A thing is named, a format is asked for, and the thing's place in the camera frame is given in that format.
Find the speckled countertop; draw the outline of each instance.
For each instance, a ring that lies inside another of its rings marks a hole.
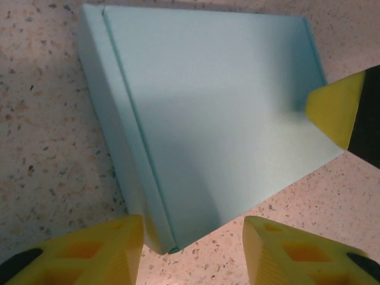
[[[0,1],[0,262],[126,213],[75,50],[82,2]],[[380,64],[377,0],[118,2],[304,15],[330,82]],[[379,205],[380,170],[346,153],[247,214],[357,246],[380,261]],[[137,284],[248,284],[242,221],[178,254],[144,248]]]

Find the box lid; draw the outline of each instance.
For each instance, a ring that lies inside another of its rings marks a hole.
[[[143,191],[178,248],[341,154],[305,118],[325,80],[304,18],[111,6],[103,18],[141,136],[129,139],[144,146],[135,161],[153,174],[139,173],[155,184]]]

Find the yellow rubber pad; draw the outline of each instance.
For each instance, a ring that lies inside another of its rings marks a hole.
[[[143,248],[143,221],[126,216],[48,240],[43,253],[7,285],[133,285]]]
[[[365,71],[316,89],[306,103],[310,121],[345,150],[349,147],[364,78]]]
[[[246,217],[243,245],[251,285],[376,285],[346,253],[360,249],[261,217]]]

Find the granite countertop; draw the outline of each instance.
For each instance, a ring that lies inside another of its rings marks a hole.
[[[76,52],[82,2],[0,2],[0,262],[126,213]],[[377,0],[118,2],[304,15],[329,82],[380,65]],[[380,171],[345,153],[247,214],[359,247],[379,262],[379,204]],[[137,284],[248,284],[242,221],[178,254],[144,247]]]

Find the light blue box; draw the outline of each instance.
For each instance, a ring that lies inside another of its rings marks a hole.
[[[84,5],[78,50],[128,211],[159,253],[342,152],[303,111],[325,84],[304,18]]]

